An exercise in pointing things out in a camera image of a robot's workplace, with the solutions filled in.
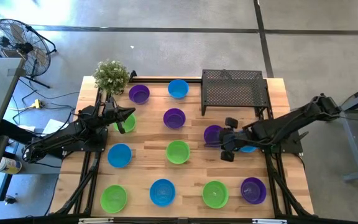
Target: blue bowl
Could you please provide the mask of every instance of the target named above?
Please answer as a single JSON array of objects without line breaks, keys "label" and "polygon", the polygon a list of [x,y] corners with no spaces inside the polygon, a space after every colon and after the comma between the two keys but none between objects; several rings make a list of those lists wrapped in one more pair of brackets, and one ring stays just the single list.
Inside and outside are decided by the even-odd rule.
[{"label": "blue bowl", "polygon": [[255,146],[244,146],[240,148],[241,152],[254,152],[257,149]]},{"label": "blue bowl", "polygon": [[160,207],[170,205],[175,199],[175,186],[167,179],[159,179],[150,188],[150,199]]},{"label": "blue bowl", "polygon": [[183,99],[189,92],[189,84],[184,80],[172,80],[168,85],[168,92],[174,99]]},{"label": "blue bowl", "polygon": [[109,150],[107,159],[113,167],[122,168],[131,161],[132,151],[125,144],[116,144]]}]

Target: fan grille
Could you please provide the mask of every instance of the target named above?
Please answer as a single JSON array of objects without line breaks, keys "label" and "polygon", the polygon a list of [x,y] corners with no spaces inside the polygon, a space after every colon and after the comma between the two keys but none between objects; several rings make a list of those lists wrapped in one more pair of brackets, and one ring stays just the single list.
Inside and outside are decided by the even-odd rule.
[{"label": "fan grille", "polygon": [[[43,38],[26,27],[29,26],[20,21],[0,19],[0,57],[20,57],[16,53],[17,49],[19,49],[19,52],[25,58],[24,69],[26,70],[26,75],[39,76],[49,68],[50,51]],[[20,44],[25,43],[33,46],[33,49],[28,53],[21,51],[18,47]]]}]

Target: purple bowl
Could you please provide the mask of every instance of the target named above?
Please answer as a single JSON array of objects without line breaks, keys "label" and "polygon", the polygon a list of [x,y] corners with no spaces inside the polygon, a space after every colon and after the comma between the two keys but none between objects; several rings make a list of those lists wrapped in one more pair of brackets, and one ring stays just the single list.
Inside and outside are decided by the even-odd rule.
[{"label": "purple bowl", "polygon": [[249,203],[257,205],[266,198],[266,187],[256,177],[246,178],[241,184],[241,195]]},{"label": "purple bowl", "polygon": [[145,85],[136,85],[129,90],[129,99],[132,102],[142,105],[147,102],[150,96],[150,90]]},{"label": "purple bowl", "polygon": [[186,116],[182,110],[172,108],[164,114],[164,124],[168,128],[178,129],[185,124]]},{"label": "purple bowl", "polygon": [[220,127],[219,125],[211,125],[209,127],[207,127],[204,131],[204,140],[205,143],[211,144],[211,145],[218,145],[219,143],[219,131],[222,130],[223,128]]}]

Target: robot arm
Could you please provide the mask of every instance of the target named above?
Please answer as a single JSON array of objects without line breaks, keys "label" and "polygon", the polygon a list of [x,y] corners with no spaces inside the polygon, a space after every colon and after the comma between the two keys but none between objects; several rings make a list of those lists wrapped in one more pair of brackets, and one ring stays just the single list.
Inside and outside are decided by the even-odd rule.
[{"label": "robot arm", "polygon": [[242,127],[241,132],[234,131],[238,125],[237,120],[226,118],[225,125],[229,127],[219,133],[219,143],[224,150],[221,159],[232,162],[233,152],[243,146],[270,148],[313,121],[332,121],[338,118],[340,112],[341,108],[334,100],[322,93],[301,108],[276,119],[256,121]]},{"label": "robot arm", "polygon": [[[101,114],[98,113],[100,106],[104,106]],[[118,106],[112,97],[106,104],[99,102],[96,107],[87,106],[78,112],[78,118],[66,128],[41,138],[33,138],[23,150],[23,160],[33,163],[55,151],[88,151],[95,148],[103,141],[101,133],[109,124],[117,123],[119,132],[124,134],[121,123],[134,111],[135,108]]]}]

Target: green bowl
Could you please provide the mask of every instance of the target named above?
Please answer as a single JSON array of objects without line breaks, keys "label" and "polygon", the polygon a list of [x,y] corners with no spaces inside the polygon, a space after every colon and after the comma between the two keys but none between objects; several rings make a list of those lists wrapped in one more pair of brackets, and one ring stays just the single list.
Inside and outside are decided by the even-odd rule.
[{"label": "green bowl", "polygon": [[112,185],[103,191],[100,204],[105,212],[117,213],[127,203],[127,192],[120,185]]},{"label": "green bowl", "polygon": [[187,143],[175,140],[167,146],[167,158],[173,164],[182,164],[190,158],[190,148]]},{"label": "green bowl", "polygon": [[229,192],[222,182],[214,180],[204,186],[203,200],[211,208],[221,208],[229,200]]},{"label": "green bowl", "polygon": [[[125,133],[129,133],[129,132],[131,132],[131,131],[133,131],[135,129],[135,126],[136,126],[136,118],[135,118],[135,115],[132,113],[125,120],[124,124],[122,124],[122,127],[124,128]],[[114,129],[119,131],[117,123],[114,123]]]}]

